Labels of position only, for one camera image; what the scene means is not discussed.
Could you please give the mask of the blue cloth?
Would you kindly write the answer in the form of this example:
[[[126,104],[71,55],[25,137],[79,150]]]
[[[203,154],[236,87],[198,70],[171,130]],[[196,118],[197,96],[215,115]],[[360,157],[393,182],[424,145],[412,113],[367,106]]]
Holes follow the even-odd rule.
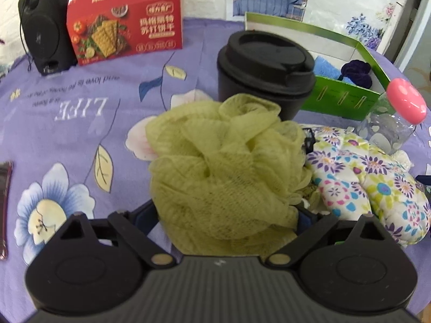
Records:
[[[319,77],[345,82],[350,85],[354,84],[348,77],[342,75],[339,69],[335,68],[330,62],[321,56],[316,57],[313,71],[316,76]]]

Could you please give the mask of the dark maroon packet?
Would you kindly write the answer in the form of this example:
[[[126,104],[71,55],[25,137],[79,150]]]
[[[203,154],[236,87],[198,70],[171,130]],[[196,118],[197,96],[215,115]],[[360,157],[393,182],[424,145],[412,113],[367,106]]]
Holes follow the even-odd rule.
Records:
[[[13,172],[13,162],[6,161],[0,165],[0,259],[6,260],[7,250],[7,205],[9,187]]]

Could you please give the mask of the pink lid plastic jar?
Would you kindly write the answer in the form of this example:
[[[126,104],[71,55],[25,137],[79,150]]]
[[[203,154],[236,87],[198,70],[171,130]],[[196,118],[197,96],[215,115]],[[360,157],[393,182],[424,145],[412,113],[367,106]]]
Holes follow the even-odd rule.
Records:
[[[407,80],[393,79],[374,103],[356,134],[391,155],[427,116],[427,104]]]

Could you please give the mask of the purple floral tablecloth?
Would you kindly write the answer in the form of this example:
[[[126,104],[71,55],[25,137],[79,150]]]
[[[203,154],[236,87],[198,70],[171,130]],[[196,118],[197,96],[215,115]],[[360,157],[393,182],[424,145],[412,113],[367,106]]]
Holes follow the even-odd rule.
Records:
[[[18,213],[23,192],[41,183],[57,163],[69,187],[93,202],[93,214],[132,210],[149,197],[148,163],[142,144],[128,132],[162,113],[179,95],[217,95],[217,54],[240,24],[188,20],[184,47],[104,61],[43,77],[19,61],[1,81],[1,159],[14,170],[4,219],[8,258],[1,262],[1,313],[23,322],[34,313],[24,284],[25,254],[39,245]]]

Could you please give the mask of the black lidded coffee cup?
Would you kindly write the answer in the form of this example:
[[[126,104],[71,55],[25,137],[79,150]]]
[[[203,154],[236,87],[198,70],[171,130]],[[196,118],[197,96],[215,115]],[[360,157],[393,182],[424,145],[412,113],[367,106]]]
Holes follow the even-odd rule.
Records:
[[[218,99],[246,93],[278,104],[280,118],[292,120],[316,84],[314,66],[312,55],[290,39],[235,32],[218,52]]]

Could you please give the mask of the green white cardboard box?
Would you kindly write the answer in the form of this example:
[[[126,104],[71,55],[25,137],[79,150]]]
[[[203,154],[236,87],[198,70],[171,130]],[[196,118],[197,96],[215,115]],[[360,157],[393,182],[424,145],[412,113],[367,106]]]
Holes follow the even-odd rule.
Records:
[[[302,45],[314,58],[326,59],[336,69],[352,60],[371,65],[371,89],[317,76],[316,84],[302,109],[352,120],[363,120],[389,84],[389,77],[369,50],[359,41],[318,26],[253,12],[245,14],[245,29],[265,31]]]

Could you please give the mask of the floral oven mitt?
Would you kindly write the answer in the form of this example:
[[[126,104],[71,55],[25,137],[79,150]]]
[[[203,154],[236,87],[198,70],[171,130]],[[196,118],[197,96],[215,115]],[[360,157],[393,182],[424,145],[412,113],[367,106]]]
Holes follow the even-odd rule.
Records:
[[[346,129],[313,125],[311,130],[316,142],[306,166],[329,212],[349,221],[374,214],[404,247],[425,237],[430,203],[408,170]]]

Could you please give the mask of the dark purple scrunchie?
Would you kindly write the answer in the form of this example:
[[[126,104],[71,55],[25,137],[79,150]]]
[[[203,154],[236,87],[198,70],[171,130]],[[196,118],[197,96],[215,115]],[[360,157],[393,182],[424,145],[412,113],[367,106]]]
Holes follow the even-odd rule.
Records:
[[[340,70],[339,81],[349,79],[354,85],[371,89],[373,81],[370,76],[371,65],[361,60],[352,60],[344,64]]]

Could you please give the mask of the black speaker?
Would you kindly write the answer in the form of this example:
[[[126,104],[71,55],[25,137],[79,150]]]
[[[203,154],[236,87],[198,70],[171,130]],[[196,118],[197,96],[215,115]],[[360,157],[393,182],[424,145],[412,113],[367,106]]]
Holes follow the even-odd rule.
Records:
[[[19,0],[18,11],[29,54],[43,76],[77,65],[67,30],[69,0]]]

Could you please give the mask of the red cracker box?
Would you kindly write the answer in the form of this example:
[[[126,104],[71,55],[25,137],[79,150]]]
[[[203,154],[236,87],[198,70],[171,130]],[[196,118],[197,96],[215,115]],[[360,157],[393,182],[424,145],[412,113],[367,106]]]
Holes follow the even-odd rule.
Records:
[[[79,65],[183,47],[181,0],[69,0]]]

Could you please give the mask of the floral white bedding package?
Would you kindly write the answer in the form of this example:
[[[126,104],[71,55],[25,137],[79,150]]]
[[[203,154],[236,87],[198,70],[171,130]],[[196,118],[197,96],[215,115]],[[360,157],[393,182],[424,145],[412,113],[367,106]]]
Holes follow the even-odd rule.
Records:
[[[384,52],[407,0],[308,0],[303,21]]]

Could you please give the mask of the green mesh bath sponge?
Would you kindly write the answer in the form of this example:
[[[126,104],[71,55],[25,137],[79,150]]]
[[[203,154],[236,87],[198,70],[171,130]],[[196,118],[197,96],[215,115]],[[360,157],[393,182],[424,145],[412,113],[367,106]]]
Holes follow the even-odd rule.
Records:
[[[279,114],[277,104],[240,94],[149,122],[151,198],[180,252],[267,257],[295,239],[312,174],[305,132]]]

